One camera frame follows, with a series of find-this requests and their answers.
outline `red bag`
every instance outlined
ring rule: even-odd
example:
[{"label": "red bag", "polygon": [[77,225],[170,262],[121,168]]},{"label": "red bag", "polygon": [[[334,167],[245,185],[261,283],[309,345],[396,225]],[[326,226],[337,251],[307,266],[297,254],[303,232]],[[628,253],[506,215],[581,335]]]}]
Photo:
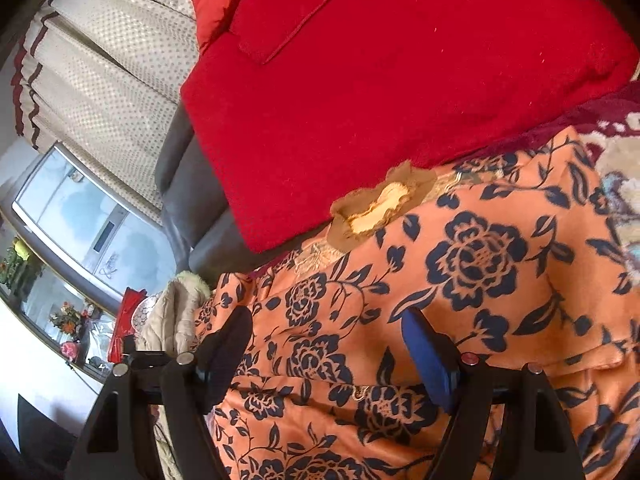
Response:
[{"label": "red bag", "polygon": [[110,363],[119,363],[122,361],[122,349],[124,346],[124,338],[127,335],[133,335],[134,330],[131,326],[131,317],[136,307],[146,298],[146,290],[133,290],[127,287],[120,303],[120,311],[116,318],[116,327],[109,343],[108,361]]}]

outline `orange floral blanket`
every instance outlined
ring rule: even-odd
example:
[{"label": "orange floral blanket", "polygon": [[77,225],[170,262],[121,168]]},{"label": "orange floral blanket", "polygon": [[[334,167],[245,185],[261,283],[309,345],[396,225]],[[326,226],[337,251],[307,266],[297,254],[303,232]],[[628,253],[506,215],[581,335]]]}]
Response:
[{"label": "orange floral blanket", "polygon": [[[491,365],[542,364],[588,480],[619,471],[640,429],[640,298],[577,134],[439,179],[452,171],[453,186],[350,253],[323,233],[260,278],[223,276],[196,311],[200,339],[236,306],[254,318],[209,419],[231,478],[423,478],[448,417],[402,341],[409,306]],[[500,418],[496,407],[474,478],[490,475]]]}]

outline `white wall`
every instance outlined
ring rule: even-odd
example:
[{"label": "white wall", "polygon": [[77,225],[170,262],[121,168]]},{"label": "white wall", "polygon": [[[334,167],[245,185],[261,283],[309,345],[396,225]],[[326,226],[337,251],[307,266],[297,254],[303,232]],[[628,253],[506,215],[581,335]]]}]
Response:
[{"label": "white wall", "polygon": [[15,133],[14,88],[11,86],[11,79],[15,73],[16,52],[17,47],[0,70],[0,185],[10,178],[17,178],[38,156],[30,143]]},{"label": "white wall", "polygon": [[[0,185],[17,178],[38,153],[15,133],[11,78],[14,56],[0,70]],[[17,403],[21,394],[60,426],[78,434],[96,395],[0,301],[0,418],[18,446]],[[82,378],[100,391],[102,385]]]},{"label": "white wall", "polygon": [[[18,394],[51,420],[78,434],[94,405],[95,393],[1,301],[0,327],[0,418],[15,445]],[[78,373],[92,389],[100,391],[99,382]]]}]

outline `red pillow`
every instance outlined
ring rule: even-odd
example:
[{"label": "red pillow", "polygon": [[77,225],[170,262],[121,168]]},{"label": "red pillow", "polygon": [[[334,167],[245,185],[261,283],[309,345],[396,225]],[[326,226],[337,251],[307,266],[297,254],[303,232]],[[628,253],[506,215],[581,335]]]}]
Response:
[{"label": "red pillow", "polygon": [[428,168],[513,137],[637,64],[598,0],[241,0],[182,99],[263,251],[403,160]]}]

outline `curtain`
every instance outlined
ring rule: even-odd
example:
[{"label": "curtain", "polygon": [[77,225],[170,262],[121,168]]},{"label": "curtain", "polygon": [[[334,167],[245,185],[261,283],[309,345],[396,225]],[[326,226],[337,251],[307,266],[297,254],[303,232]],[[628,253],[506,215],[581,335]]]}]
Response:
[{"label": "curtain", "polygon": [[190,0],[48,0],[15,58],[17,133],[159,221],[154,168],[197,57]]}]

